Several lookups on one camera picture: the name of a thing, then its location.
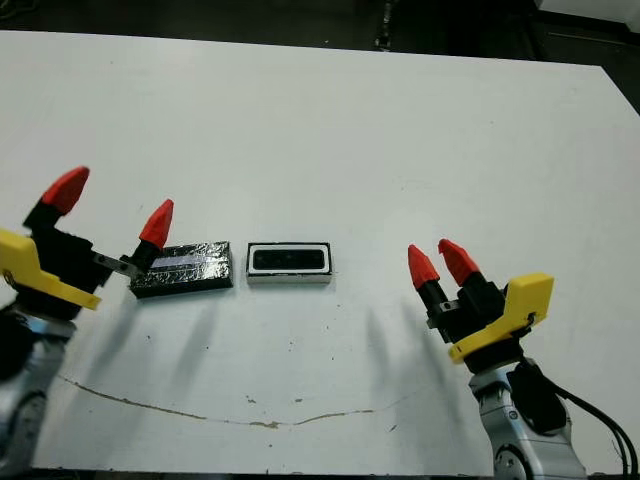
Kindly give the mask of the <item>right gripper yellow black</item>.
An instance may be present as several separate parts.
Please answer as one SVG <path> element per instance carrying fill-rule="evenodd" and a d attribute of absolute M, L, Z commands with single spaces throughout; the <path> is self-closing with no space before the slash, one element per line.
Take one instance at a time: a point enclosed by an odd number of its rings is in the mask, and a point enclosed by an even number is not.
<path fill-rule="evenodd" d="M 547 317 L 554 278 L 528 274 L 500 289 L 460 245 L 443 238 L 438 252 L 459 287 L 456 299 L 446 297 L 435 267 L 414 244 L 408 246 L 408 267 L 428 326 L 451 345 L 451 361 L 480 373 L 522 356 L 520 339 Z"/>

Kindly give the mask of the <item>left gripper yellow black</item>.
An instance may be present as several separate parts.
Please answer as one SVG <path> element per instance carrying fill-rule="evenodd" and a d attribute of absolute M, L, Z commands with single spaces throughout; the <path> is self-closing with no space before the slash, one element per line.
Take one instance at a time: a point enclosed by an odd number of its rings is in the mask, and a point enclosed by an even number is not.
<path fill-rule="evenodd" d="M 24 226 L 54 226 L 78 202 L 90 169 L 76 167 L 41 195 Z M 26 236 L 1 230 L 1 277 L 15 291 L 2 313 L 73 320 L 81 310 L 95 310 L 101 298 L 95 291 L 112 273 L 135 276 L 146 272 L 162 253 L 172 222 L 174 202 L 165 200 L 149 217 L 132 255 L 110 257 L 93 249 L 86 239 L 46 230 Z"/>

